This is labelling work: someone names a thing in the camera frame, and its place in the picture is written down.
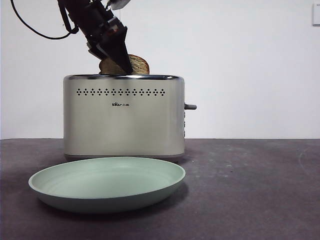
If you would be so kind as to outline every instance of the brand logo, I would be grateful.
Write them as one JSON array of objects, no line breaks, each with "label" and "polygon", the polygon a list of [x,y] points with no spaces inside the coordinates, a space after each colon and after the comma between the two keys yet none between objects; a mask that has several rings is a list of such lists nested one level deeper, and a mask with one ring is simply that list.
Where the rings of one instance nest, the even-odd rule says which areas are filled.
[{"label": "brand logo", "polygon": [[117,103],[117,102],[112,103],[112,106],[113,107],[130,107],[128,103]]}]

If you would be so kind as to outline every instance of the white backdrop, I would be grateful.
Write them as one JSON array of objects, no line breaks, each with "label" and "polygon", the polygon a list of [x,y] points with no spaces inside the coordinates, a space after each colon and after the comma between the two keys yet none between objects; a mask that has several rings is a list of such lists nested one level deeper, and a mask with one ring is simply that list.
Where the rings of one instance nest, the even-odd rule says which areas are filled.
[{"label": "white backdrop", "polygon": [[[56,0],[15,0],[23,18],[65,34]],[[312,0],[132,0],[128,52],[185,79],[188,138],[320,138],[320,27]],[[47,40],[1,1],[1,138],[62,138],[69,74],[98,73],[79,32]]]}]

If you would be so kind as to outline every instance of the light green plate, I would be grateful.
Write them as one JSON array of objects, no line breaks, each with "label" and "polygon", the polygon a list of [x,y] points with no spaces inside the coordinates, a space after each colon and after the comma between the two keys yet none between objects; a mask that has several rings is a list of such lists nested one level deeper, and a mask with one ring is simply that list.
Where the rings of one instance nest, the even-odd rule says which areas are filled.
[{"label": "light green plate", "polygon": [[151,158],[106,157],[35,173],[29,186],[44,203],[76,213],[115,213],[155,204],[182,183],[185,170]]}]

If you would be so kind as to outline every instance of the stainless steel toaster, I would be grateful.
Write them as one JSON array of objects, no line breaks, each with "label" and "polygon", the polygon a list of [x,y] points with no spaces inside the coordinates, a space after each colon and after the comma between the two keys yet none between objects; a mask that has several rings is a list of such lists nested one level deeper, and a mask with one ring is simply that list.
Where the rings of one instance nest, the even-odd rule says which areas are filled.
[{"label": "stainless steel toaster", "polygon": [[63,81],[67,159],[185,152],[185,83],[171,75],[69,75]]}]

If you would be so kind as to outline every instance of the plate rim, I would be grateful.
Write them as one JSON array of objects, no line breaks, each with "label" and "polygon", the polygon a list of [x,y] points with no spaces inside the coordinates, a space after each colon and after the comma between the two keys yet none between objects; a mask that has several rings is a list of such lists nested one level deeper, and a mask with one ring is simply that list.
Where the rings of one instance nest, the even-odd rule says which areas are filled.
[{"label": "plate rim", "polygon": [[[157,188],[155,190],[152,190],[152,191],[145,191],[145,192],[140,192],[140,193],[136,193],[136,194],[128,194],[128,195],[120,195],[120,196],[114,196],[114,197],[74,197],[74,196],[64,196],[64,195],[60,195],[60,194],[49,194],[47,192],[44,192],[42,190],[40,190],[39,188],[37,188],[36,186],[34,186],[32,184],[32,180],[33,178],[40,174],[41,172],[45,171],[45,170],[48,170],[48,169],[51,169],[51,168],[55,168],[57,166],[61,166],[61,165],[66,165],[66,164],[72,164],[72,163],[78,163],[78,162],[86,162],[86,161],[90,161],[90,160],[97,160],[97,159],[127,159],[127,158],[130,158],[130,159],[143,159],[143,160],[152,160],[152,161],[156,161],[156,162],[164,162],[166,164],[171,164],[171,165],[174,165],[175,167],[178,167],[182,170],[182,175],[178,178],[178,180],[170,183],[168,186],[165,186],[165,187],[161,187],[161,188]],[[82,160],[77,160],[77,161],[70,161],[70,162],[64,162],[64,163],[60,163],[60,164],[57,164],[57,165],[53,165],[53,166],[49,166],[49,167],[46,167],[40,171],[37,171],[36,173],[34,173],[28,180],[28,184],[29,184],[29,187],[34,190],[35,192],[37,193],[40,193],[40,194],[43,194],[43,195],[46,195],[46,196],[50,196],[50,197],[56,197],[56,198],[63,198],[63,199],[74,199],[74,200],[111,200],[111,199],[119,199],[119,198],[128,198],[128,197],[133,197],[133,196],[138,196],[138,195],[143,195],[143,194],[149,194],[149,193],[153,193],[153,192],[157,192],[157,191],[160,191],[160,190],[164,190],[166,188],[169,188],[169,187],[172,187],[178,183],[180,183],[186,176],[186,170],[178,165],[178,164],[175,164],[173,162],[169,162],[169,161],[165,161],[165,160],[160,160],[160,159],[156,159],[156,158],[147,158],[147,157],[130,157],[130,156],[117,156],[117,157],[97,157],[97,158],[89,158],[89,159],[82,159]]]}]

